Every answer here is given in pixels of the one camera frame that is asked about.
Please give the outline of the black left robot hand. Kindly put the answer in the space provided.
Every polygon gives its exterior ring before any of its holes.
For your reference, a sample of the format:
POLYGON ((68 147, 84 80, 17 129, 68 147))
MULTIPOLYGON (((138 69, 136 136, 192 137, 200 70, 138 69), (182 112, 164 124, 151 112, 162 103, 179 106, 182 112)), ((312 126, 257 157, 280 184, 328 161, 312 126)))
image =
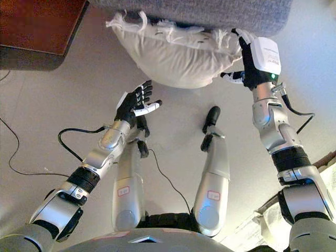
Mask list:
POLYGON ((150 102, 152 89, 152 81, 148 80, 132 92, 125 92, 117 104, 114 121, 126 121, 130 124, 133 118, 144 116, 158 109, 162 101, 150 102))

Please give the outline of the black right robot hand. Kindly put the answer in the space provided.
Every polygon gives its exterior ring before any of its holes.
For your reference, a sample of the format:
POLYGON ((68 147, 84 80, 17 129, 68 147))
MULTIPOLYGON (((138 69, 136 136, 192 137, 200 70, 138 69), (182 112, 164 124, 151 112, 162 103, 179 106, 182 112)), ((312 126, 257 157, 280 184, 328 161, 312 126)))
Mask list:
POLYGON ((267 37, 257 37, 243 29, 234 28, 231 32, 238 37, 244 70, 222 72, 220 77, 231 83, 243 84, 250 90, 267 82, 276 85, 281 73, 277 43, 267 37))

